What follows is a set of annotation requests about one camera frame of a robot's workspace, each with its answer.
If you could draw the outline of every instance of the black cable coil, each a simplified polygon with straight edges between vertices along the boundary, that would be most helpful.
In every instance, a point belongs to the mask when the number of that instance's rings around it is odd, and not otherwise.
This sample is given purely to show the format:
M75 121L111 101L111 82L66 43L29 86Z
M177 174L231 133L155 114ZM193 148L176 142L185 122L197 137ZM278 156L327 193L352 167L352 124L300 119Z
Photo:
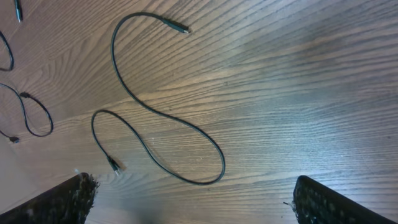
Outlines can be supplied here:
M18 92L15 89L13 89L13 88L11 88L11 87L3 84L3 83L0 83L0 86L3 86L5 88L11 90L17 96L17 98L19 100L19 103L21 104L22 115L24 117L25 126L26 126L26 129L28 130L28 132L30 132L32 135L34 135L36 137L46 137L46 136L48 136L49 134L52 133L52 131L54 129L54 125L53 125L53 121L52 121L52 118L50 116L50 113L46 109L46 107L38 99L34 98L33 96L31 96L30 94L28 94L26 92L18 94ZM47 115L47 117L48 117L48 119L50 121L50 131L49 132L47 132L46 134L36 134L30 129L29 124L27 122L26 110L25 110L24 102L23 102L21 97L22 98L30 98L31 100L34 100L44 110L45 114ZM9 138L10 141L13 142L13 143L18 143L19 142L19 138L18 137L8 136L7 134L4 134L2 131L0 131L0 134L2 134L3 136Z
M114 159L112 159L112 158L108 155L108 153L106 153L106 151L104 150L104 148L101 146L100 142L98 141L98 139L97 139L97 137L96 137L96 134L95 134L95 131L94 131L94 119L95 119L95 116L96 116L98 113L107 113L107 114L113 115L113 116L116 117L117 119L121 120L121 121L134 133L134 135L138 138L138 140L140 141L140 143L141 143L142 146L144 147L145 151L148 153L149 157L150 157L161 169L163 169L164 171L166 171L168 174L170 174L170 175L172 175L172 176L174 176L174 177L176 177L176 178L178 178L178 179L180 179L180 180L182 180L182 181L184 181L184 182L188 182L188 183L190 183L190 184L195 184L195 185L210 185L210 184L214 184L215 182L221 180L221 178L224 176L224 173L225 173L225 158L224 158L224 154L223 154L222 150L220 149L220 147L217 145L217 143L216 143L209 135L207 135L204 131L202 131L200 128L196 127L195 125L193 125L193 124L191 124L191 123L189 123L189 122L187 122L187 121L184 121L184 120L182 120L182 119L180 119L180 118L176 118L176 117L174 117L174 116L171 116L171 115L165 114L165 113L163 113L163 112L157 111L157 110L151 108L150 106L146 105L143 101L141 101L138 97L136 97L136 96L132 93L132 91L126 86L126 84L124 83L124 81L123 81L123 79L122 79L122 77L121 77L121 75L120 75L120 73L119 73L118 66L117 66L117 64L116 64L116 59L115 59L115 56L114 56L114 42L115 42L115 39L116 39L116 34L118 33L118 30L120 29L120 27L122 26L122 24L123 24L126 20L128 20L128 19L130 19L130 18L132 18L132 17L135 17L135 16L149 16L149 17L153 17L153 18L155 18L155 19L158 19L158 20L162 21L164 24L167 24L169 27L171 27L171 28L173 28L173 29L175 29L175 30L177 30L177 31L179 31L179 32L181 32L181 33L189 33L189 32L190 32L190 31L189 31L189 28L188 28L187 26L185 26L185 25L182 25L182 24L180 24L180 23L178 23L178 22L171 21L171 20L169 20L169 19L163 18L163 17L158 16L158 15L156 15L156 14L148 13L148 12L137 12L137 13L132 13L132 14L130 14L130 15L127 15L126 17L123 17L123 18L120 20L120 22L117 24L117 26L116 26L116 28L115 28L115 30L114 30L114 32L113 32L112 39L111 39L111 57L112 57L112 63L113 63L114 71L116 72L116 76L117 76L117 78L118 78L119 81L120 81L120 84L121 84L121 85L123 86L123 88L127 91L127 93L131 96L131 98L133 98L135 101L137 101L137 103L139 103L139 104L140 104L142 107L144 107L145 109L147 109L147 110L149 110L150 112L153 112L153 113L155 113L155 114L157 114L157 115L159 115L159 116L163 116L163 117L165 117L165 118L172 119L172 120L177 121L177 122L179 122L179 123L185 124L185 125L187 125L188 127L192 128L193 130L199 132L199 133L200 133L202 136L204 136L205 138L207 138L207 140L209 140L209 142L211 142L211 143L214 145L214 147L216 148L216 150L218 151L218 153L219 153L219 155L220 155L221 163L222 163L222 170L221 170L221 173L219 174L219 176L218 176L216 179L211 180L211 181L208 181L208 182L197 182L197 181L194 181L194 180L188 180L188 179L186 179L186 178L184 178L184 177L182 177L182 176L180 176L180 175L178 175L178 174L176 174L176 173L174 173L174 172L168 170L167 168L165 168L165 167L162 166L159 162L156 161L156 159L153 157L152 153L150 152L150 150L148 149L148 147L146 146L145 142L142 140L142 138L140 137L140 135L137 133L137 131L136 131L127 121L125 121L122 117L120 117L120 116L117 115L116 113L114 113L114 112L112 112L112 111L108 111L108 110L98 110L98 111L96 111L96 112L93 114L93 116L91 117L91 131L92 131L92 133L93 133L94 140L95 140L95 142L97 143L97 145L99 146L99 148L102 150L102 152L105 154L105 156L106 156L106 158L107 158L109 164L111 165L112 169L115 171L115 173L116 173L117 175L119 175L120 166L118 165L118 163L117 163Z
M8 68L0 68L0 71L9 72L14 68L14 57L12 56L11 48L8 45L8 42L1 31L0 31L0 39L4 42L4 45L6 46L8 54L10 56L10 66Z

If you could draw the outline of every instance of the black object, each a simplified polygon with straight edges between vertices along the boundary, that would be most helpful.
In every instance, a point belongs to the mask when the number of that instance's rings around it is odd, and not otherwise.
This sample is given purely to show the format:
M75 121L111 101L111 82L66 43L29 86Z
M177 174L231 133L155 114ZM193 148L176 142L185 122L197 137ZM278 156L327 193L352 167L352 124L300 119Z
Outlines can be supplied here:
M1 31L0 31L0 38L4 42L4 45L7 48L8 54L10 55L10 66L8 68L0 68L0 71L9 72L14 68L14 57L12 56L11 48L8 45L6 37L2 34Z
M78 174L0 215L0 223L84 224L98 186L93 176Z
M53 125L53 121L52 121L52 118L51 118L51 116L50 116L50 113L49 113L49 111L46 109L46 107L45 107L38 99L34 98L33 96L31 96L30 94L28 94L28 93L26 93L26 92L23 92L23 93L21 93L21 94L18 94L18 92L17 92L15 89L13 89L13 88L11 88L11 87L9 87L9 86L3 84L3 83L0 83L0 86L3 86L3 87L8 88L8 89L11 90L12 92L14 92L14 94L18 97L19 103L21 104L21 110L22 110L22 115L23 115L23 117L24 117L25 126L26 126L26 129L28 130L28 132L30 132L32 135L34 135L34 136L36 136L36 137L46 137L46 136L48 136L49 134L52 133L52 131L53 131L53 129L54 129L54 125ZM27 118L26 118L26 110L25 110L24 102L22 101L22 98L21 98L21 97L23 97L23 98L30 98L30 99L34 100L34 101L44 110L45 114L47 115L47 117L48 117L48 119L49 119L49 121L50 121L50 131L49 131L49 132L47 132L46 134L40 135L40 134L34 133L34 132L30 129L29 124L28 124L28 122L27 122ZM19 138L17 138L17 137L8 136L7 134L4 134L2 131L0 131L0 134L2 134L3 136L9 138L10 141L13 142L13 143L18 143L18 142L19 142Z
M186 121L184 121L184 120L182 120L182 119L180 119L180 118L176 118L176 117L174 117L174 116L170 116L170 115L168 115L168 114L165 114L165 113L162 113L162 112L160 112L160 111L157 111L157 110L151 108L150 106L146 105L143 101L141 101L139 98L137 98L137 97L132 93L132 91L126 86L126 84L124 83L122 77L120 76L120 73L119 73L119 70L118 70L118 66L116 65L116 59L115 59L115 56L114 56L114 42L115 42L115 39L116 39L116 34L118 33L118 30L120 29L120 27L122 26L122 24L123 24L126 20L128 20L128 19L130 19L130 18L132 18L132 17L135 17L135 16L149 16L149 17L153 17L153 18L155 18L155 19L158 19L158 20L162 21L164 24L167 24L169 27L171 27L171 28L173 28L173 29L175 29L175 30L177 30L177 31L179 31L179 32L181 32L181 33L186 33L186 34L187 34L187 33L190 32L190 31L189 31L189 28L188 28L187 26L182 25L182 24L180 24L180 23L178 23L178 22L175 22L175 21L171 21L170 19L163 18L163 17L158 16L158 15L153 14L153 13L148 13L148 12L136 12L136 13L132 13L132 14L130 14L130 15L127 15L127 16L123 17L123 18L120 20L120 22L116 25L116 28L115 28L115 30L114 30L114 32L113 32L112 39L111 39L111 56L112 56L112 63L113 63L114 71L116 72L116 76L118 77L118 79L119 79L119 81L120 81L120 84L122 84L123 88L127 91L127 93L131 96L131 98L133 98L138 104L140 104L140 105L141 105L142 107L144 107L145 109L147 109L147 110L149 110L150 112L153 112L153 113L155 113L155 114L157 114L157 115L159 115L159 116L163 116L163 117L165 117L165 118L172 119L172 120L177 121L177 122L179 122L179 123L185 124L185 125L187 125L188 127L192 128L193 130L199 132L199 133L200 133L202 136L204 136L205 138L207 138L207 140L209 140L209 142L211 142L211 143L214 145L214 147L216 148L216 150L218 151L218 153L219 153L219 155L220 155L221 163L222 163L222 170L221 170L221 173L219 174L219 176L218 176L216 179L211 180L211 181L208 181L208 182L197 182L197 181L194 181L194 180L188 180L188 179L186 179L186 178L184 178L184 177L182 177L182 176L180 176L180 175L178 175L178 174L176 174L176 173L174 173L174 172L168 170L167 168L165 168L165 167L162 166L159 162L156 161L156 159L153 157L153 155L152 155L152 154L150 153L150 151L148 150L148 147L146 146L145 142L142 140L142 138L140 137L140 135L138 135L137 131L136 131L127 121L125 121L122 117L120 117L120 116L117 115L116 113L113 113L112 111L108 111L108 110L98 110L98 111L96 111L96 112L93 114L93 116L92 116L92 118L91 118L91 131L92 131L92 133L93 133L94 140L95 140L95 142L97 143L97 145L99 146L99 148L102 150L102 152L105 154L105 156L106 156L106 158L107 158L109 164L111 165L113 171L115 171L116 175L119 175L120 166L119 166L118 163L117 163L114 159L112 159L112 158L108 155L108 153L106 153L106 151L103 149L103 147L101 146L101 144L100 144L99 141L97 140L97 137L96 137L95 131L94 131L94 119L95 119L95 116L96 116L98 113L107 113L107 114L111 114L111 115L113 115L114 117L116 117L117 119L121 120L127 127L130 128L130 130L136 135L136 137L138 138L138 140L141 142L142 146L144 147L144 149L145 149L146 152L148 153L149 157L150 157L161 169L163 169L164 171L166 171L168 174L170 174L170 175L172 175L172 176L174 176L174 177L176 177L176 178L178 178L178 179L180 179L180 180L182 180L182 181L184 181L184 182L190 183L190 184L196 184L196 185L209 185L209 184L214 184L215 182L221 180L221 178L224 176L224 173L225 173L225 158L224 158L224 154L223 154L223 152L221 151L220 147L217 145L217 143L216 143L209 135L207 135L204 131L202 131L200 128L196 127L195 125L193 125L193 124L191 124L191 123L189 123L189 122L186 122Z
M22 22L22 7L21 7L21 3L19 2L19 0L14 0L14 4L15 4L15 10L17 12L17 19L18 22Z
M396 224L304 175L298 177L293 197L299 224Z

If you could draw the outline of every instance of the black cable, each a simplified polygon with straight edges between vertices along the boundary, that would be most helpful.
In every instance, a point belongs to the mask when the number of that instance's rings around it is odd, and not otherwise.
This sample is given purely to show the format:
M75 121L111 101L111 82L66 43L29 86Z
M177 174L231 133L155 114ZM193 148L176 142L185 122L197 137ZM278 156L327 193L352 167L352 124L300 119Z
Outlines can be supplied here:
M21 104L21 110L22 110L22 115L24 117L25 126L26 126L26 129L28 130L28 132L30 132L31 134L33 134L34 136L37 136L37 137L46 137L46 136L48 136L49 134L52 133L52 131L54 129L54 124L53 124L52 118L50 116L50 113L47 110L47 108L38 99L34 98L33 96L31 96L30 94L28 94L26 92L18 94L18 92L15 89L13 89L13 88L11 88L11 87L3 84L3 83L0 83L0 86L8 88L9 90L11 90L18 97L19 103ZM25 110L24 102L22 101L21 97L22 98L30 98L30 99L34 100L44 110L45 114L47 115L47 117L48 117L48 119L50 121L50 131L49 132L47 132L46 134L41 134L40 135L40 134L34 133L30 129L29 124L27 122L27 116L26 116L26 110ZM19 138L17 138L17 137L10 137L7 134L4 134L2 131L0 131L0 134L2 134L3 136L9 138L10 141L12 141L13 143L18 143L19 142Z
M0 71L9 72L9 71L11 71L14 68L14 57L12 56L11 48L8 45L6 37L2 34L1 31L0 31L0 38L4 42L4 45L7 48L8 54L10 55L10 67L9 68L0 68Z
M205 138L207 138L207 140L209 140L209 142L211 142L211 143L214 145L214 147L216 148L216 150L218 151L218 153L219 153L219 155L220 155L221 163L222 163L222 170L221 170L221 173L219 174L219 176L218 176L216 179L211 180L211 181L208 181L208 182L197 182L197 181L194 181L194 180L188 180L188 179L186 179L186 178L184 178L184 177L182 177L182 176L180 176L180 175L178 175L178 174L176 174L176 173L173 173L172 171L168 170L167 168L165 168L165 167L162 166L159 162L156 161L156 159L153 157L153 155L152 155L152 153L150 152L150 150L148 150L148 147L146 146L145 142L142 140L142 138L140 137L140 135L137 133L137 131L136 131L127 121L125 121L122 117L120 117L120 116L117 115L116 113L113 113L112 111L108 111L108 110L98 110L98 111L96 111L96 112L93 114L93 116L92 116L92 118L91 118L91 131L92 131L92 133L93 133L94 140L95 140L95 142L97 143L97 145L99 146L99 148L104 152L104 154L105 154L105 156L106 156L106 158L107 158L109 164L111 165L112 169L115 171L115 173L116 173L117 175L119 175L120 167L119 167L118 163L117 163L115 160L113 160L113 159L108 155L108 153L106 153L106 151L103 149L103 147L101 146L100 142L98 141L98 139L97 139L97 137L96 137L96 135L95 135L95 131L94 131L94 119L95 119L95 116L96 116L98 113L107 113L107 114L111 114L111 115L113 115L114 117L116 117L117 119L121 120L127 127L130 128L130 130L134 133L134 135L135 135L135 136L138 138L138 140L141 142L142 146L144 147L145 151L148 153L149 157L150 157L161 169L163 169L164 171L166 171L168 174L170 174L170 175L172 175L172 176L174 176L174 177L176 177L176 178L178 178L178 179L180 179L180 180L182 180L182 181L188 182L188 183L190 183L190 184L196 184L196 185L210 185L210 184L214 184L215 182L221 180L221 178L223 178L223 176L224 176L224 174L225 174L225 157L224 157L223 151L220 149L220 147L217 145L217 143L216 143L209 135L207 135L204 131L202 131L200 128L196 127L195 125L193 125L193 124L191 124L191 123L189 123L189 122L186 122L186 121L184 121L184 120L182 120L182 119L180 119L180 118L176 118L176 117L174 117L174 116L171 116L171 115L162 113L162 112L160 112L160 111L157 111L157 110L151 108L150 106L146 105L143 101L141 101L138 97L136 97L136 96L131 92L131 90L126 86L126 84L124 83L122 77L120 76L120 73L119 73L119 70L118 70L118 66L116 65L116 59L115 59L115 56L114 56L114 42L115 42L115 39L116 39L116 34L118 33L118 30L120 29L120 27L122 26L122 24L123 24L126 20L128 20L128 19L130 19L130 18L132 18L132 17L135 17L135 16L149 16L149 17L153 17L153 18L155 18L155 19L158 19L158 20L162 21L163 23L167 24L169 27L171 27L171 28L173 28L173 29L175 29L175 30L177 30L177 31L179 31L179 32L181 32L181 33L189 33L189 32L190 32L190 31L189 31L189 28L188 28L187 26L185 26L185 25L182 25L182 24L180 24L180 23L178 23L178 22L171 21L171 20L169 20L169 19L163 18L163 17L158 16L158 15L156 15L156 14L148 13L148 12L137 12L137 13L130 14L130 15L126 16L126 17L123 17L123 18L120 20L120 22L117 24L117 26L116 26L116 28L115 28L115 30L114 30L114 32L113 32L112 39L111 39L111 56L112 56L112 63L113 63L114 71L116 72L116 76L118 77L118 79L119 79L119 81L120 81L120 84L122 84L123 88L127 91L127 93L131 96L131 98L133 98L134 100L136 100L136 101L137 101L142 107L144 107L145 109L147 109L147 110L149 110L150 112L153 112L153 113L155 113L155 114L157 114L157 115L159 115L159 116L163 116L163 117L165 117L165 118L172 119L172 120L177 121L177 122L179 122L179 123L185 124L185 125L187 125L188 127L192 128L193 130L199 132L199 133L200 133L202 136L204 136Z

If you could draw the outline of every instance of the cable end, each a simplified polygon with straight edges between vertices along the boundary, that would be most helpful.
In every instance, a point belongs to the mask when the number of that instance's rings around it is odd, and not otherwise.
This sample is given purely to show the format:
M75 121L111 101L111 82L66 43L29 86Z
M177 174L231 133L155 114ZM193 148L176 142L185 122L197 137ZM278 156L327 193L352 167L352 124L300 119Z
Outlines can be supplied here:
M187 26L185 26L185 25L183 25L183 24L181 24L179 22L175 22L175 21L172 21L170 19L163 19L163 22L165 24L167 24L169 27L171 27L171 28L183 33L183 34L191 33L191 31L189 30L189 27L187 27Z
M17 19L18 22L22 22L22 11L20 9L17 9Z
M30 94L26 92L20 93L19 96L23 98L30 98Z
M19 138L17 138L17 137L9 137L9 139L10 139L10 141L12 142L12 143L19 143Z
M107 160L108 160L109 164L111 165L112 170L114 171L114 173L117 176L119 176L120 175L120 166L119 166L119 164L114 159L112 159L110 156L107 157Z

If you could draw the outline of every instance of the headphone cable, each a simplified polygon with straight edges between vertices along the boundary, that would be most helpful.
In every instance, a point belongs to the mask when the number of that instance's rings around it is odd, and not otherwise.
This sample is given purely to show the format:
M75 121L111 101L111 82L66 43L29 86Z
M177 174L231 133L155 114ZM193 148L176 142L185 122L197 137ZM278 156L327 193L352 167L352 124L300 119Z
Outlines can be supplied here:
M23 93L18 94L18 92L17 92L15 89L13 89L13 88L11 88L11 87L9 87L9 86L3 84L3 83L0 83L0 86L3 86L3 87L5 87L5 88L11 90L11 91L18 97L19 103L21 104L21 110L22 110L22 115L23 115L23 117L24 117L25 126L26 126L26 129L28 130L28 132L30 132L32 135L34 135L34 136L36 136L36 137L46 137L46 136L48 136L49 134L52 133L52 131L53 131L53 129L54 129L54 124L53 124L52 118L51 118L51 116L50 116L50 113L49 113L49 111L47 110L47 108L46 108L38 99L34 98L32 95L30 95L30 94L28 94L28 93L26 93L26 92L23 92ZM34 132L30 129L29 124L28 124L28 122L27 122L27 116L26 116L26 110L25 110L24 102L23 102L23 100L22 100L21 97L22 97L22 98L30 98L31 100L35 101L35 102L44 110L45 114L47 115L47 118L48 118L49 121L50 121L50 131L49 131L49 132L47 132L46 134L41 134L41 135L40 135L40 134L34 133ZM15 136L8 136L7 134L4 134L2 131L0 131L0 134L2 134L3 136L9 138L10 141L13 142L13 143L18 143L18 142L19 142L19 138L18 138L18 137L15 137Z
M10 66L9 66L9 68L0 68L0 71L9 72L9 71L11 71L14 68L14 57L12 56L11 48L8 45L6 37L2 34L1 31L0 31L0 39L4 42L4 45L7 48L8 54L10 55Z
M158 20L162 21L164 24L168 25L169 27L171 27L171 28L173 28L173 29L175 29L175 30L177 30L177 31L179 31L179 32L181 32L181 33L184 33L184 34L190 33L189 28L188 28L187 26L182 25L182 24L180 24L180 23L178 23L178 22L175 22L175 21L171 21L170 19L163 18L163 17L158 16L158 15L153 14L153 13L148 13L148 12L136 12L136 13L132 13L132 14L130 14L130 15L127 15L127 16L123 17L123 18L120 20L120 22L117 24L117 26L116 26L116 28L115 28L115 30L114 30L114 32L113 32L112 39L111 39L111 57L112 57L112 63L113 63L113 67L114 67L114 71L115 71L115 73L116 73L116 76L117 76L117 78L118 78L119 81L120 81L120 84L123 86L123 88L125 89L125 91L130 95L130 97L133 98L133 99L134 99L138 104L140 104L143 108L145 108L145 109L149 110L150 112L155 113L155 114L157 114L157 115L159 115L159 116L162 116L162 117L165 117L165 118L168 118L168 119L177 121L177 122L179 122L179 123L182 123L182 124L184 124L184 125L186 125L186 126L192 128L193 130L197 131L198 133L200 133L200 134L201 134L202 136L204 136L205 138L207 138L207 140L209 140L209 142L211 142L211 143L214 145L214 147L216 148L218 154L220 155L222 170L221 170L221 172L220 172L220 174L218 175L217 178L215 178L214 180L208 181L208 182L197 182L197 181L194 181L194 180L189 180L189 179L186 179L186 178L184 178L184 177L182 177L182 176L180 176L180 175L178 175L178 174L176 174L176 173L174 173L174 172L168 170L166 167L162 166L159 162L157 162L157 160L156 160L155 157L152 155L152 153L150 152L150 150L148 149L148 147L146 146L145 142L142 140L142 138L140 137L140 135L137 133L137 131L136 131L127 121L125 121L122 117L120 117L120 116L117 115L116 113L114 113L114 112L112 112L112 111L108 111L108 110L98 110L98 111L96 111L96 112L93 114L93 116L91 117L91 131L92 131L92 133L93 133L94 140L95 140L95 142L97 143L97 145L99 146L99 148L102 150L102 152L105 154L105 156L106 156L106 158L107 158L109 164L111 165L113 171L115 171L116 175L119 175L120 166L119 166L118 163L117 163L114 159L112 159L111 156L109 156L108 153L106 153L106 151L103 149L103 147L101 146L100 142L98 141L98 139L97 139L97 137L96 137L96 134L95 134L95 131L94 131L94 119L95 119L95 116L96 116L98 113L107 113L107 114L113 115L114 117L116 117L117 119L119 119L120 121L122 121L122 122L134 133L134 135L138 138L138 140L140 141L140 143L142 144L142 146L144 147L145 151L148 153L148 155L149 155L149 157L152 159L152 161L154 161L155 164L157 164L157 165L158 165L161 169L163 169L166 173L168 173L168 174L170 174L170 175L172 175L172 176L174 176L174 177L176 177L176 178L178 178L178 179L180 179L180 180L182 180L182 181L184 181L184 182L187 182L187 183L189 183L189 184L195 184L195 185L210 185L210 184L214 184L214 183L218 182L219 180L221 180L221 178L223 178L223 176L224 176L224 174L225 174L225 167L226 167L226 166L225 166L225 157L224 157L223 151L222 151L221 148L217 145L217 143L216 143L207 133L205 133L205 132L202 131L200 128L196 127L195 125L193 125L193 124L191 124L191 123L189 123L189 122L187 122L187 121L184 121L184 120L182 120L182 119L180 119L180 118L176 118L176 117L174 117L174 116L171 116L171 115L165 114L165 113L163 113L163 112L157 111L157 110L151 108L150 106L146 105L146 104L145 104L143 101L141 101L135 94L133 94L132 91L126 86L125 82L123 81L123 79L122 79L122 77L121 77L121 75L120 75L120 73L119 73L119 69L118 69L118 66L117 66L117 64L116 64L116 59L115 59L115 55L114 55L114 43L115 43L115 39L116 39L116 34L118 33L118 30L120 29L120 27L123 25L123 23L124 23L126 20L128 20L128 19L130 19L130 18L132 18L132 17L136 17L136 16L148 16L148 17L153 17L153 18L155 18L155 19L158 19Z

